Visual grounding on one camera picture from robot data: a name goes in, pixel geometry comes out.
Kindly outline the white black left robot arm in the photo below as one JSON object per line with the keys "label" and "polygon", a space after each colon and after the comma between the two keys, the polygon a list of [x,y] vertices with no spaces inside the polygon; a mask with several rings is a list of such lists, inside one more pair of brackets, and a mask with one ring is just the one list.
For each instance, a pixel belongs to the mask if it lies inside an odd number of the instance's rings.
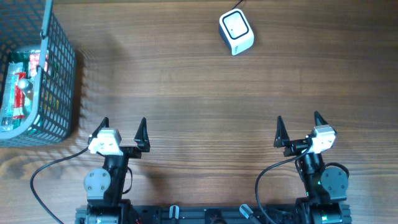
{"label": "white black left robot arm", "polygon": [[117,129],[109,127],[105,117],[89,136],[88,150],[104,157],[101,168],[93,169],[85,176],[87,208],[77,212],[76,223],[141,223],[142,218],[135,211],[129,199],[123,199],[126,174],[130,159],[140,159],[143,152],[150,151],[147,121],[141,123],[134,137],[135,146],[121,146],[121,135]]}

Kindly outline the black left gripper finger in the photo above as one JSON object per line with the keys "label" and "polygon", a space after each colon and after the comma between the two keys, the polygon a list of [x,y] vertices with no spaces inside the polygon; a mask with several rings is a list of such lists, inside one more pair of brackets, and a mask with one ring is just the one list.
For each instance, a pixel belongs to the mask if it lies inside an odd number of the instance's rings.
{"label": "black left gripper finger", "polygon": [[150,141],[147,133],[147,120],[145,117],[141,119],[134,141],[142,152],[150,152]]}
{"label": "black left gripper finger", "polygon": [[89,138],[96,138],[98,133],[103,129],[103,128],[108,128],[109,127],[109,118],[104,117],[102,122],[99,124],[99,126],[94,130],[92,134],[90,134]]}

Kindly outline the red stick packet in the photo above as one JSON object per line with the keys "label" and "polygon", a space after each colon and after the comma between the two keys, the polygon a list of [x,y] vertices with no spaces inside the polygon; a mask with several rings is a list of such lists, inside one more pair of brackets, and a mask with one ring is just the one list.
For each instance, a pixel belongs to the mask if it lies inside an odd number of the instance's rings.
{"label": "red stick packet", "polygon": [[13,119],[22,119],[25,117],[24,109],[24,92],[18,87],[18,81],[26,77],[25,72],[19,72],[14,75],[16,77],[15,88],[14,88],[14,110]]}

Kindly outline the yellow dish soap bottle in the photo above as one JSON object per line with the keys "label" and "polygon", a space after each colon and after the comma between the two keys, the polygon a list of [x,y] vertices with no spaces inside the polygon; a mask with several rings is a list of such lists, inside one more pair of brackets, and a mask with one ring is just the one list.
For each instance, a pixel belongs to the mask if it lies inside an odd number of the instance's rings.
{"label": "yellow dish soap bottle", "polygon": [[31,93],[31,91],[33,90],[33,83],[26,79],[26,78],[21,78],[18,82],[17,82],[17,86],[20,90],[22,90],[25,94]]}

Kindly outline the green sponge package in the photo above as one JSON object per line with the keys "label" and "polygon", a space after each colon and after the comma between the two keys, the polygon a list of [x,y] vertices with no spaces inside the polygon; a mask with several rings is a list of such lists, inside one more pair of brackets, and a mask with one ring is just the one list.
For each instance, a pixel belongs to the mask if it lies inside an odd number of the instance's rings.
{"label": "green sponge package", "polygon": [[[35,77],[34,78],[29,78],[28,77],[28,69],[29,69],[29,54],[33,52],[34,50],[31,51],[25,51],[25,52],[11,52],[9,55],[9,63],[6,65],[6,80],[4,82],[4,90],[6,89],[6,82],[8,81],[7,76],[8,75],[14,75],[19,72],[25,72],[26,73],[26,79],[30,80],[33,85],[35,82]],[[25,94],[32,102],[33,102],[33,97],[34,97],[34,87],[31,93]],[[13,119],[13,116],[5,116],[1,112],[1,131],[2,132],[8,132],[13,129],[18,128],[28,117],[25,116],[22,119]]]}

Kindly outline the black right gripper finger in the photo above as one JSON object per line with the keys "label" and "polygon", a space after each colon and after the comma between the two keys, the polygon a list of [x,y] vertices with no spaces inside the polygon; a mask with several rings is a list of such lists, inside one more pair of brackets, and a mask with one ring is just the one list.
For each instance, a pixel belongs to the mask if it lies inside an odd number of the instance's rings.
{"label": "black right gripper finger", "polygon": [[328,125],[328,123],[324,120],[324,118],[318,111],[314,112],[314,120],[316,126]]}
{"label": "black right gripper finger", "polygon": [[278,116],[274,147],[287,147],[289,145],[289,142],[290,138],[285,128],[284,121],[281,116]]}

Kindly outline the teal wipes packet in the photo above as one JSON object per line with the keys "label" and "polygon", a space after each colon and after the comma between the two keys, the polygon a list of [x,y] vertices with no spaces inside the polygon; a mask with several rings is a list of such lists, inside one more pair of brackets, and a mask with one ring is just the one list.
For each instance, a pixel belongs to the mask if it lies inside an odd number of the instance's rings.
{"label": "teal wipes packet", "polygon": [[[4,90],[4,99],[1,106],[1,112],[5,116],[13,116],[14,110],[14,88],[16,77],[14,75],[7,76],[8,81],[6,82],[6,89]],[[27,116],[31,112],[31,105],[32,101],[25,95],[24,100],[24,115]]]}

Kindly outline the red patterned small carton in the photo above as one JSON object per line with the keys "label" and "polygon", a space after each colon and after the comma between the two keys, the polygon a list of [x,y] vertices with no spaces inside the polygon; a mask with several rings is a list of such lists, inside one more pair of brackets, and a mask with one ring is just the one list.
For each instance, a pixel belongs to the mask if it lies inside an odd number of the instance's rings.
{"label": "red patterned small carton", "polygon": [[37,74],[37,67],[39,66],[40,62],[40,52],[33,51],[29,54],[29,69],[28,69],[28,77],[34,78]]}

